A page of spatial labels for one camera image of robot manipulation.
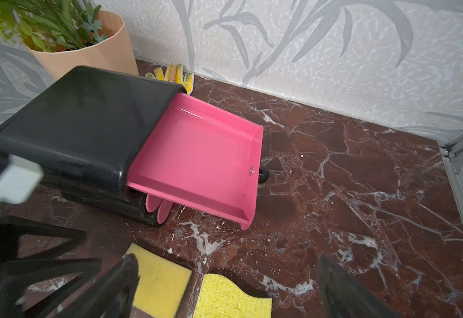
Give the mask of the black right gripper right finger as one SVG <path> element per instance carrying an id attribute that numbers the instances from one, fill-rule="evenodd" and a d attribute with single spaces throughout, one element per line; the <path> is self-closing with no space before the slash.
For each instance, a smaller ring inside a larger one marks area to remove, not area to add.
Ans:
<path id="1" fill-rule="evenodd" d="M 316 275 L 327 317 L 401 317 L 327 255 L 320 256 Z"/>

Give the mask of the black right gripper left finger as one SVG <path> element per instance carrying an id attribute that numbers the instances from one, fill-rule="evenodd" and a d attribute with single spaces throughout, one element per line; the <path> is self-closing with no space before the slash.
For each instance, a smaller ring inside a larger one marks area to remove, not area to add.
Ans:
<path id="1" fill-rule="evenodd" d="M 139 284 L 139 265 L 127 254 L 58 317 L 129 317 Z"/>

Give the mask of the black drawer cabinet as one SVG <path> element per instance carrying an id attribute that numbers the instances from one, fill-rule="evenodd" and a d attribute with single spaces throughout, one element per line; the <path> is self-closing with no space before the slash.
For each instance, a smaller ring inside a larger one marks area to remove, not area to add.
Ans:
<path id="1" fill-rule="evenodd" d="M 158 227 L 128 172 L 183 86 L 77 66 L 0 126 L 0 151 L 40 165 L 69 201 Z"/>

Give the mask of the pink top drawer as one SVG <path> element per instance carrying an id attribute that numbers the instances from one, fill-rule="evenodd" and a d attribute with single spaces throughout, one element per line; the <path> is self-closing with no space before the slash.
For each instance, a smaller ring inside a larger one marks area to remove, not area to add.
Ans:
<path id="1" fill-rule="evenodd" d="M 239 223 L 254 220 L 263 126 L 177 94 L 131 165 L 140 192 Z"/>

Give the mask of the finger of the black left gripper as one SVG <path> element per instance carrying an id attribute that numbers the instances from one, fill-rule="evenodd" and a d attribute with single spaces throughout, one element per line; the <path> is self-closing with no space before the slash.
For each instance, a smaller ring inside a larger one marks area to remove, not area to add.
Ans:
<path id="1" fill-rule="evenodd" d="M 66 260 L 11 260 L 0 264 L 0 317 L 47 317 L 101 269 L 97 258 Z M 24 310 L 19 301 L 28 287 L 74 274 L 75 277 Z"/>
<path id="2" fill-rule="evenodd" d="M 19 244 L 20 238 L 24 235 L 66 239 L 59 246 L 25 257 L 26 260 L 56 258 L 86 240 L 86 232 L 82 230 L 58 227 L 12 215 L 0 217 L 0 262 L 20 259 Z"/>

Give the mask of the yellow wavy scrub sponge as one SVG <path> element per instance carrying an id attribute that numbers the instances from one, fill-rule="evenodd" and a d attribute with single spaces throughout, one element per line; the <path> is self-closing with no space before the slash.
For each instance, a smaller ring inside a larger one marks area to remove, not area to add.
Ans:
<path id="1" fill-rule="evenodd" d="M 256 298 L 219 274 L 204 276 L 193 317 L 271 317 L 271 298 Z"/>

